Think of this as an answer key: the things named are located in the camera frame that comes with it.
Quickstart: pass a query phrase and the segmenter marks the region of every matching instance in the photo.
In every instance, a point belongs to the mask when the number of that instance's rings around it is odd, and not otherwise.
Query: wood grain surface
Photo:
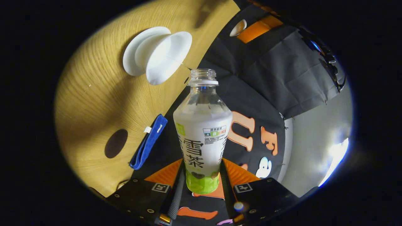
[[[165,115],[186,86],[183,66],[166,82],[150,85],[122,65],[128,43],[140,32],[165,26],[193,36],[184,60],[196,68],[212,41],[239,11],[232,0],[160,0],[143,4],[101,27],[67,62],[55,97],[55,126],[62,153],[77,176],[107,197],[130,178],[128,162],[158,114]],[[127,141],[114,158],[105,145],[119,129]]]

